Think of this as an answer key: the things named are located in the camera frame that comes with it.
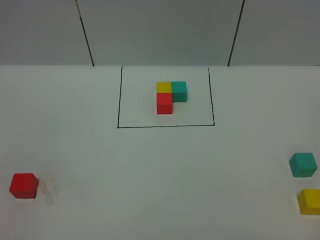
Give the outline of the template teal cube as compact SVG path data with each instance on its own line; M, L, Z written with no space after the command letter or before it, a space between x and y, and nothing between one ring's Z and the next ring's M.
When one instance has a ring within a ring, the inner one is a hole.
M173 81L171 83L172 101L174 103L187 102L188 90L186 81Z

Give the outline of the template red cube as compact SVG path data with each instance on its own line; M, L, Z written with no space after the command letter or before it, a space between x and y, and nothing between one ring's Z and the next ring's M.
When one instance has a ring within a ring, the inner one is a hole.
M158 115L173 113L173 96L171 92L156 94L156 113Z

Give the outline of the template yellow cube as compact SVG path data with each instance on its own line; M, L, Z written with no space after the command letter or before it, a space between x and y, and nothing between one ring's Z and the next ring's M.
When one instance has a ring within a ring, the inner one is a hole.
M156 93L172 93L172 83L171 82L157 82L156 83Z

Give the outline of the loose teal cube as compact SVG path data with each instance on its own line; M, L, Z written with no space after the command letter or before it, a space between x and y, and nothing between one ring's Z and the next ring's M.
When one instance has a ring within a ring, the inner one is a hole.
M309 178L318 169L312 152L296 152L289 160L290 170L295 178Z

